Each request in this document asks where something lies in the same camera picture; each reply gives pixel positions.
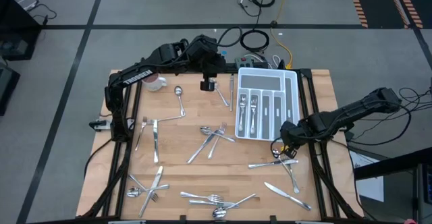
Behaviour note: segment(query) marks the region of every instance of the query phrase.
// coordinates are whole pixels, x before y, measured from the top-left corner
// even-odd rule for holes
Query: black metal frame
[[[310,99],[311,99],[311,104],[312,104],[312,108],[313,108],[313,113],[318,113],[319,112],[319,108],[318,108],[318,102],[317,102],[317,97],[316,97],[316,93],[315,93],[315,86],[314,86],[314,82],[313,82],[313,77],[312,77],[312,71],[311,69],[293,69],[294,72],[297,73],[297,77],[298,77],[298,88],[299,88],[299,96],[300,96],[300,103],[302,105],[302,112],[303,112],[303,116],[306,117],[307,115],[309,115],[308,113],[308,106],[307,106],[307,102],[306,102],[306,93],[305,93],[305,89],[304,89],[304,83],[303,83],[303,78],[306,78],[306,81],[308,83],[308,89],[309,89],[309,93],[310,93]],[[228,70],[229,73],[237,73],[232,69]],[[139,105],[139,100],[140,100],[140,91],[141,91],[141,87],[142,87],[142,83],[139,82],[137,84],[136,87],[136,93],[135,93],[135,97],[134,97],[134,105],[133,105],[133,110],[132,110],[132,119],[134,119],[134,125],[136,125],[136,116],[138,113],[138,105]],[[127,108],[128,106],[128,101],[130,100],[130,87],[126,88],[126,95],[125,95],[125,106]],[[120,154],[120,150],[121,150],[121,146],[122,144],[120,142],[116,142],[115,143],[115,148],[113,151],[113,160],[111,162],[111,168],[110,168],[110,173],[109,173],[109,185],[106,187],[105,191],[101,194],[101,197],[99,197],[98,202],[95,203],[95,205],[92,207],[92,209],[86,213],[84,216],[82,217],[77,217],[77,219],[71,219],[71,220],[61,220],[61,221],[50,221],[50,222],[43,222],[44,224],[51,224],[51,223],[82,223],[82,224],[87,224],[87,223],[108,223],[110,221],[121,221],[120,217],[121,217],[121,213],[122,213],[122,207],[123,207],[123,201],[124,201],[124,194],[118,194],[117,197],[117,202],[115,205],[115,214],[113,216],[109,216],[109,209],[110,209],[110,203],[111,203],[111,195],[112,195],[112,191],[114,189],[114,186],[116,185],[116,183],[120,180],[120,187],[119,187],[119,193],[124,193],[125,192],[125,187],[126,187],[126,180],[127,180],[127,176],[128,176],[128,167],[129,167],[129,160],[130,160],[130,154],[131,154],[131,149],[132,149],[132,141],[133,141],[133,131],[131,130],[131,134],[132,136],[130,137],[130,140],[126,142],[126,149],[125,149],[125,155],[124,155],[124,159],[127,160],[126,166],[123,166],[123,169],[117,169],[117,165],[118,165],[118,160],[119,160],[119,154]],[[312,160],[313,157],[316,157],[317,152],[315,150],[315,144],[314,143],[310,143],[308,145],[309,147],[309,154],[310,154],[310,159]],[[325,170],[325,174],[326,176],[329,178],[330,182],[333,183],[333,179],[331,176],[331,166],[329,164],[329,156],[328,156],[328,152],[327,152],[327,143],[326,142],[321,142],[319,145],[319,148],[321,149],[321,157],[323,160],[323,168]],[[389,169],[389,166],[391,166],[392,163],[382,163],[380,162],[381,165],[385,165],[386,169]],[[359,176],[359,178],[365,178],[370,176],[371,173],[376,173],[376,174],[387,174],[389,173],[388,171],[381,171],[381,166],[375,167],[373,168],[374,171],[370,171],[371,166],[377,166],[377,164],[379,163],[375,163],[372,165],[368,165],[365,167],[368,167],[368,169],[363,169],[363,168],[358,168],[354,170],[354,173],[356,174],[356,176]],[[119,172],[122,171],[120,174],[122,174],[121,178],[118,178],[118,174]],[[330,202],[331,202],[331,208],[332,208],[332,213],[333,216],[332,217],[328,217],[327,216],[327,209],[325,206],[325,199],[324,199],[324,193],[323,193],[323,189],[322,189],[322,185],[321,185],[321,178],[319,176],[318,173],[316,173],[315,171],[313,171],[313,175],[314,175],[314,181],[315,181],[315,187],[316,187],[316,193],[317,193],[317,202],[318,202],[318,207],[319,207],[319,212],[320,212],[320,216],[321,216],[321,221],[322,222],[331,222],[331,223],[335,223],[335,224],[357,224],[357,223],[370,223],[370,224],[390,224],[388,222],[381,222],[381,221],[369,221],[366,219],[355,219],[355,218],[341,218],[340,217],[340,212],[339,212],[339,206],[337,204],[337,201],[335,199],[335,196],[333,196],[332,194],[329,195],[330,198]],[[100,209],[103,207],[102,210],[102,216],[101,217],[96,217],[97,213],[100,211]],[[186,216],[182,215],[179,217],[178,220],[171,220],[171,221],[157,221],[157,220],[146,220],[145,223],[147,224],[160,224],[160,223],[166,223],[166,224],[186,224],[186,223],[191,223],[191,224],[201,224],[201,223],[220,223],[221,221],[187,221]],[[278,221],[276,216],[270,216],[268,221],[222,221],[224,223],[233,223],[233,224],[246,224],[246,223],[251,223],[251,224],[276,224],[276,223],[281,223],[281,224],[294,224],[296,223],[295,221]]]

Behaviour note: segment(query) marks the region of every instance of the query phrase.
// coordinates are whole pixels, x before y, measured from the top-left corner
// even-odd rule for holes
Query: gray floor
[[[94,0],[41,0],[57,11],[50,24],[86,24]],[[274,19],[279,5],[263,10],[260,23]],[[250,5],[251,13],[256,12]],[[253,24],[236,0],[102,0],[95,24]],[[359,24],[351,0],[288,0],[281,23]],[[223,30],[93,30],[90,33],[43,178],[28,222],[73,218],[82,187],[83,167],[95,133],[88,127],[101,108],[103,87],[111,69],[128,67],[159,45],[198,34],[219,37]],[[411,87],[424,92],[430,86],[431,68],[411,30],[276,30],[294,54],[294,67],[330,69],[339,105],[358,100],[381,87]],[[432,31],[422,30],[432,44]],[[234,40],[236,33],[224,40]],[[22,77],[4,117],[0,117],[3,150],[0,165],[0,215],[15,223],[34,168],[45,143],[66,78],[82,37],[81,30],[46,30],[30,61],[13,61]],[[249,46],[260,37],[250,37]],[[246,51],[224,49],[228,61]],[[286,52],[270,40],[265,55]],[[395,142],[361,147],[388,157],[428,147],[427,126],[432,111],[413,113],[408,131]],[[387,140],[402,129],[406,119],[382,123],[358,140]],[[372,123],[361,122],[359,134]],[[408,173],[385,179],[385,203],[363,200],[366,208],[385,220],[410,217],[412,182]]]

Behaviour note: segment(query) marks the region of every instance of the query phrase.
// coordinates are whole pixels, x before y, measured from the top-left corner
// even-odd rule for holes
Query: fork
[[[254,120],[255,120],[255,113],[257,112],[257,100],[256,99],[252,99],[250,101],[250,110],[252,110],[252,123],[250,125],[250,133],[253,134],[255,133],[255,124],[254,124]]]
[[[138,140],[136,141],[135,151],[137,151],[138,147],[140,146],[140,139],[141,139],[142,131],[143,131],[144,127],[146,127],[146,125],[147,125],[147,117],[144,116],[142,118],[142,122],[141,122],[141,131],[140,131],[140,134],[138,135]]]
[[[283,154],[282,156],[279,155],[279,159],[281,160],[282,164],[286,167],[286,169],[288,170],[288,173],[291,176],[292,185],[294,186],[294,193],[296,193],[296,194],[300,193],[300,190],[298,189],[298,186],[297,186],[297,180],[294,177],[294,172],[292,171],[291,165],[283,163],[284,160],[288,160],[290,158],[287,155]]]
[[[132,179],[136,184],[138,184],[138,186],[140,186],[145,192],[147,192],[147,189],[131,173],[129,173],[129,178]],[[153,195],[151,196],[151,199],[154,202],[156,202],[159,199],[159,196],[156,193],[153,192]]]
[[[240,122],[238,123],[238,131],[243,131],[243,114],[246,107],[246,96],[240,98]]]
[[[191,198],[206,198],[207,200],[210,200],[211,202],[223,202],[223,197],[218,196],[216,194],[211,194],[209,196],[197,196],[195,194],[180,192],[180,196],[181,197],[191,197]]]
[[[219,131],[220,131],[221,134],[224,134],[224,133],[225,133],[225,129],[226,129],[226,127],[227,127],[227,124],[226,124],[225,122],[222,122],[221,127],[219,128]],[[209,152],[209,155],[207,156],[207,159],[211,159],[211,158],[213,157],[213,152],[215,151],[216,144],[217,144],[217,141],[218,141],[218,140],[219,140],[219,136],[216,137],[215,143],[214,143],[213,146],[211,147],[211,150],[210,150],[210,152]]]

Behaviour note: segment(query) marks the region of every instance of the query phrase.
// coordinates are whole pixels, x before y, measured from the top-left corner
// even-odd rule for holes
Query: cutlery tray
[[[242,117],[241,98],[246,98]],[[252,116],[251,101],[256,100]],[[280,137],[280,127],[288,120],[300,120],[297,74],[281,69],[242,67],[238,70],[236,105],[236,137],[251,140],[269,140]],[[250,130],[254,121],[255,131]]]

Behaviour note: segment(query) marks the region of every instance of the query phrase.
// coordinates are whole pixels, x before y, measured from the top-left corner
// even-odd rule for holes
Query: silver knife
[[[299,200],[297,200],[296,198],[290,196],[289,194],[285,193],[284,191],[276,188],[275,186],[272,186],[271,184],[264,182],[264,184],[273,192],[275,192],[276,194],[282,195],[285,198],[289,198],[290,200],[294,201],[296,204],[298,204],[299,206],[305,208],[306,210],[310,211],[312,209],[312,207],[304,202],[301,202]]]
[[[210,136],[208,136],[207,139],[205,139],[205,141],[201,144],[200,148],[198,150],[196,150],[196,152],[189,158],[189,160],[186,163],[191,164],[193,162],[193,160],[195,159],[195,157],[198,156],[200,151],[202,149],[204,149],[204,147],[210,143],[210,141],[213,139],[213,137],[215,137],[214,134],[211,134]]]
[[[155,180],[153,181],[153,184],[151,185],[151,188],[152,188],[152,189],[153,189],[153,188],[156,188],[157,185],[159,184],[159,182],[161,181],[162,172],[163,172],[163,167],[160,166],[160,167],[159,167],[159,170],[158,170],[157,173],[156,173]],[[144,211],[145,211],[145,209],[146,209],[146,207],[147,207],[147,204],[149,203],[149,201],[150,201],[151,197],[153,196],[153,193],[154,193],[154,192],[155,192],[154,190],[150,190],[150,191],[148,192],[148,194],[147,194],[147,198],[146,198],[146,201],[144,202],[144,204],[143,204],[142,207],[141,207],[141,211],[140,211],[140,214],[139,214],[139,217],[140,217],[140,218],[141,218],[142,215],[144,214]]]
[[[159,139],[157,136],[157,119],[153,120],[153,137],[155,138],[155,158],[153,161],[156,163],[159,162]]]
[[[189,204],[191,205],[204,204],[204,205],[213,205],[213,206],[225,207],[225,208],[235,204],[234,207],[232,208],[239,208],[238,204],[233,202],[208,202],[202,200],[189,200]]]
[[[298,160],[288,159],[288,160],[284,160],[283,163],[293,164],[293,163],[298,163]],[[281,162],[279,160],[277,160],[277,161],[273,161],[271,163],[249,164],[248,167],[249,167],[249,169],[253,169],[255,167],[264,167],[264,166],[271,166],[271,165],[281,165]]]

